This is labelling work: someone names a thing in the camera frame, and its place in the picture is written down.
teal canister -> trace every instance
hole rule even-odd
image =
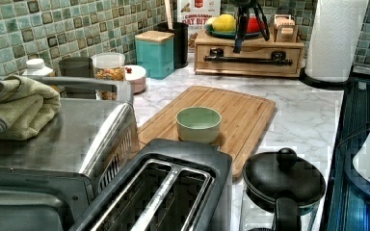
[[[157,31],[135,36],[137,65],[145,68],[149,78],[164,79],[173,73],[173,36]]]

bamboo cutting board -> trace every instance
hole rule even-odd
[[[236,91],[192,86],[139,128],[141,148],[156,138],[180,141],[176,114],[192,106],[212,108],[221,114],[221,133],[211,144],[232,157],[233,179],[237,179],[271,122],[276,103]]]

black cup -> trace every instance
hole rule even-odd
[[[158,24],[160,32],[173,33],[173,66],[175,69],[185,67],[188,64],[188,24],[173,22],[172,30],[168,28],[168,22]]]
[[[89,57],[71,57],[59,61],[62,76],[94,78],[93,61]],[[67,98],[95,99],[95,90],[65,87]]]

stovetop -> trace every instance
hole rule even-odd
[[[353,74],[344,87],[344,100],[337,129],[320,230],[370,230],[370,200],[364,198],[345,178],[344,156],[359,150],[370,131],[370,76]]]

pot handle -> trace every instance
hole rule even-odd
[[[302,230],[302,220],[299,214],[299,205],[288,197],[276,200],[276,211],[274,220],[275,231]]]

